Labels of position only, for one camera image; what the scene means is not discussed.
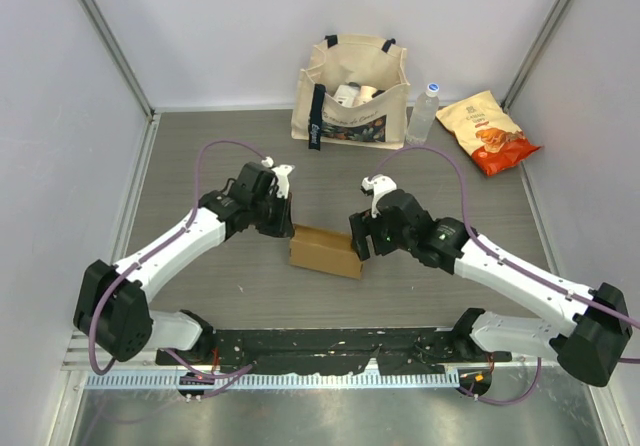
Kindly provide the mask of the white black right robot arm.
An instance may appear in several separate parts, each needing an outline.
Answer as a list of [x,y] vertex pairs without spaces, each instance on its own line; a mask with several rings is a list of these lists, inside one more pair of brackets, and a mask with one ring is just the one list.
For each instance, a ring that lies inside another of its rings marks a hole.
[[451,217],[434,219],[413,195],[392,190],[349,218],[359,259],[396,250],[422,265],[474,281],[532,312],[530,318],[470,308],[451,337],[457,357],[513,352],[557,362],[575,379],[606,386],[621,363],[632,327],[624,294],[565,280],[508,253]]

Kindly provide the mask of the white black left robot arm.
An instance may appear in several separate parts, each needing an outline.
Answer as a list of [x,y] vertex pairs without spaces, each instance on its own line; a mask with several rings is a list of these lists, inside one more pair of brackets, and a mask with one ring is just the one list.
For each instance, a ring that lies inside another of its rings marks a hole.
[[221,191],[204,194],[178,224],[152,243],[109,265],[102,260],[84,272],[74,326],[115,362],[146,348],[193,365],[209,361],[215,330],[197,314],[153,311],[154,297],[179,272],[207,251],[253,227],[262,235],[290,238],[290,175],[293,166],[269,160],[246,163]]

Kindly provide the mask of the brown cardboard box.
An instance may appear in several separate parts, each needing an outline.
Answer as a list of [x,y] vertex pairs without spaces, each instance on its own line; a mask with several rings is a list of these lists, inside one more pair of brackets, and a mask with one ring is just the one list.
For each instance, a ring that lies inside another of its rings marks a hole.
[[349,234],[296,224],[289,242],[291,266],[357,279],[363,262],[351,245]]

